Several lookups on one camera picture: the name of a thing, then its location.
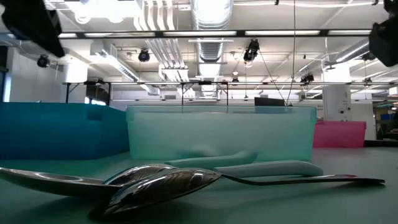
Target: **white plastic handle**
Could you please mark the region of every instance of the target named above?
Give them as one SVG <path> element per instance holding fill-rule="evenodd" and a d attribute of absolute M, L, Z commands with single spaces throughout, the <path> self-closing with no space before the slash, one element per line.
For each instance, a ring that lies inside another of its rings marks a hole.
<path fill-rule="evenodd" d="M 303 161 L 258 162 L 239 166 L 216 167 L 213 170 L 234 177 L 267 177 L 273 175 L 315 177 L 323 175 L 322 168 Z"/>

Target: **pink plastic bin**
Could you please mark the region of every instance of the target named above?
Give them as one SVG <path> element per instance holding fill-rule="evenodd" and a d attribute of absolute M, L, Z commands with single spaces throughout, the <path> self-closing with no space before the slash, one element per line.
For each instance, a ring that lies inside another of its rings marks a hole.
<path fill-rule="evenodd" d="M 315 125 L 314 148 L 361 148 L 366 132 L 364 121 L 318 121 Z"/>

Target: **gray table surface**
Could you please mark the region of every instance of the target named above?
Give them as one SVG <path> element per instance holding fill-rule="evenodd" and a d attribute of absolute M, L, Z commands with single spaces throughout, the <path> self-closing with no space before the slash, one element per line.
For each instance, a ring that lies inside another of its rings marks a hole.
<path fill-rule="evenodd" d="M 0 161 L 0 167 L 105 179 L 140 164 L 129 153 L 92 161 Z M 219 180 L 184 198 L 131 213 L 119 223 L 398 223 L 398 148 L 316 149 L 325 174 L 385 179 L 385 186 L 248 186 Z M 95 200 L 25 189 L 0 180 L 0 223 L 99 223 Z"/>

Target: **blue plastic container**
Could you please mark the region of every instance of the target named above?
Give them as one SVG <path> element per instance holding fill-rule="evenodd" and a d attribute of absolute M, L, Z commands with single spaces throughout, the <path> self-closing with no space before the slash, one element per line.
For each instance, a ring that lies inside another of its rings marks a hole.
<path fill-rule="evenodd" d="M 258 153 L 260 161 L 312 155 L 316 108 L 275 106 L 132 106 L 131 156 L 172 160 Z"/>
<path fill-rule="evenodd" d="M 0 159 L 97 159 L 129 150 L 126 113 L 75 103 L 0 103 Z"/>

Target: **ceiling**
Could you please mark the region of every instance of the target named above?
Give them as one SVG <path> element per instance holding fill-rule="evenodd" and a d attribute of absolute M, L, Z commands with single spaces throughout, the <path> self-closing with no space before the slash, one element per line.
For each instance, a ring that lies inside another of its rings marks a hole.
<path fill-rule="evenodd" d="M 119 24 L 113 24 L 107 19 L 91 19 L 87 24 L 79 24 L 75 21 L 74 13 L 68 10 L 66 5 L 60 3 L 59 0 L 49 1 L 57 9 L 60 9 L 60 18 L 64 32 L 111 32 L 135 30 L 133 18 L 126 18 Z M 235 1 L 235 4 L 241 3 L 262 3 L 274 1 Z M 346 3 L 361 3 L 371 2 L 366 1 L 315 1 L 306 0 L 297 3 L 302 4 L 346 4 Z M 189 8 L 189 1 L 174 0 L 174 24 L 178 30 L 191 30 L 192 19 Z M 371 29 L 374 22 L 382 22 L 388 19 L 388 14 L 384 11 L 382 4 L 377 6 L 355 6 L 355 7 L 334 7 L 334 8 L 319 8 L 319 7 L 292 7 L 292 6 L 234 6 L 232 19 L 229 25 L 230 29 Z M 359 42 L 362 38 L 359 37 L 297 37 L 297 38 L 259 38 L 260 51 L 264 57 L 265 64 L 272 76 L 278 81 L 291 80 L 292 74 L 295 74 L 295 79 L 300 78 L 303 73 L 298 71 L 312 60 L 308 58 L 322 57 L 326 52 L 341 52 L 344 49 Z M 239 79 L 248 82 L 261 82 L 269 80 L 269 74 L 264 65 L 260 55 L 255 59 L 251 68 L 245 68 L 242 62 L 238 62 L 241 58 L 241 52 L 246 48 L 250 42 L 249 38 L 233 38 L 233 42 L 226 44 L 226 49 L 223 54 L 223 61 L 226 64 L 221 66 L 222 80 L 230 81 L 232 72 L 237 71 Z M 141 48 L 146 48 L 145 41 L 142 39 L 107 39 L 104 40 L 107 44 L 113 44 L 117 47 L 118 57 L 124 60 L 135 71 L 140 72 L 142 77 L 149 81 L 159 81 L 157 71 L 159 63 L 155 57 L 146 63 L 140 63 L 137 59 Z M 195 44 L 188 43 L 188 39 L 178 40 L 184 61 L 188 65 L 188 76 L 193 78 L 197 75 L 197 56 L 195 53 Z M 353 80 L 363 80 L 364 77 L 372 73 L 383 70 L 390 70 L 378 62 L 367 61 L 366 69 L 364 69 L 363 61 L 351 62 L 351 78 Z M 96 64 L 102 72 L 105 73 L 105 78 L 110 80 L 122 79 L 122 74 L 116 69 L 113 69 L 105 63 Z M 91 70 L 89 76 L 98 77 L 97 70 Z M 321 69 L 313 71 L 315 80 L 321 81 Z M 397 80 L 398 73 L 391 73 L 391 75 L 381 77 L 378 81 Z M 380 86 L 377 88 L 388 88 L 387 86 Z"/>

